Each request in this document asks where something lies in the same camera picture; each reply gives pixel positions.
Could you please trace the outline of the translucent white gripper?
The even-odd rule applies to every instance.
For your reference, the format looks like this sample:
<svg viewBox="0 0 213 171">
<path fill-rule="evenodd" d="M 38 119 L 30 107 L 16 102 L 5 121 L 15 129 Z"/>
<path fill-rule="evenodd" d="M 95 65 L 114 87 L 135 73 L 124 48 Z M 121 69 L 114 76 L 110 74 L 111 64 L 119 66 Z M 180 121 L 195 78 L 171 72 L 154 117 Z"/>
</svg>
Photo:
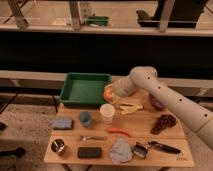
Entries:
<svg viewBox="0 0 213 171">
<path fill-rule="evenodd" d="M 137 90 L 136 86 L 129 77 L 123 77 L 116 80 L 113 83 L 113 89 L 114 93 L 119 97 L 128 97 Z"/>
</svg>

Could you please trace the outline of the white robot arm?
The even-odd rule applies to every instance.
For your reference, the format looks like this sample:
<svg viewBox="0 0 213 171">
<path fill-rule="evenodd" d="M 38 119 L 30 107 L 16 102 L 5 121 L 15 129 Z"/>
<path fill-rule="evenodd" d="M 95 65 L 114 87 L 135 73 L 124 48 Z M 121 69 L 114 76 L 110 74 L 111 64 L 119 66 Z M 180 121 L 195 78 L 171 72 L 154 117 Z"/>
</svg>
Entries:
<svg viewBox="0 0 213 171">
<path fill-rule="evenodd" d="M 191 131 L 213 150 L 213 112 L 170 89 L 157 78 L 154 67 L 134 67 L 130 73 L 113 83 L 118 97 L 127 97 L 137 89 L 144 89 L 156 97 Z"/>
</svg>

